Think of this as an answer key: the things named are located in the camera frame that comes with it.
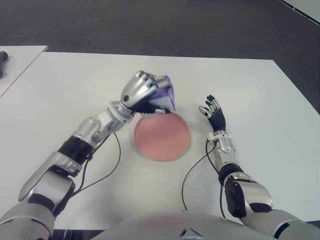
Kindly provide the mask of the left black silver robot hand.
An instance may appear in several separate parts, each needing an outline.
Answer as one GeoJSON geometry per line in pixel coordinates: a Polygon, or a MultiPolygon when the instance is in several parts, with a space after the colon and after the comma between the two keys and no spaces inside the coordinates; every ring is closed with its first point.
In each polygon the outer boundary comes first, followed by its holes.
{"type": "Polygon", "coordinates": [[[123,88],[120,101],[132,113],[139,113],[143,117],[169,114],[171,110],[168,106],[162,106],[154,100],[171,86],[168,76],[139,70],[123,88]]]}

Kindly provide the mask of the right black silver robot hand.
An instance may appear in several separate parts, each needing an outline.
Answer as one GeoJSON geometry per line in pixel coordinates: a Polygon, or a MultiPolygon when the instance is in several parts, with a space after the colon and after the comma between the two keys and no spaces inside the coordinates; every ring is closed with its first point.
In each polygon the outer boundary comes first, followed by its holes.
{"type": "Polygon", "coordinates": [[[199,111],[207,118],[213,132],[226,131],[226,119],[222,108],[212,95],[206,97],[206,106],[199,106],[199,111]]]}

